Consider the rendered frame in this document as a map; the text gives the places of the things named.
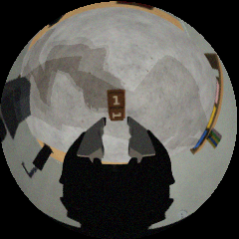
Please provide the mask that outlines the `brown wooden cube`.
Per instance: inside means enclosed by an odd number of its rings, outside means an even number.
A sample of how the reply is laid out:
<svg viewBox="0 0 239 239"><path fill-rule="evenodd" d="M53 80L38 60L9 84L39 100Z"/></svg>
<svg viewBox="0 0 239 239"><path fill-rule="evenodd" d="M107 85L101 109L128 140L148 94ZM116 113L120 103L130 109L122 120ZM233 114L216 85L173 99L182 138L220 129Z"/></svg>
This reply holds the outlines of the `brown wooden cube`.
<svg viewBox="0 0 239 239"><path fill-rule="evenodd" d="M110 108L111 120L123 120L123 107Z"/></svg>
<svg viewBox="0 0 239 239"><path fill-rule="evenodd" d="M123 92L109 93L110 108L123 107Z"/></svg>

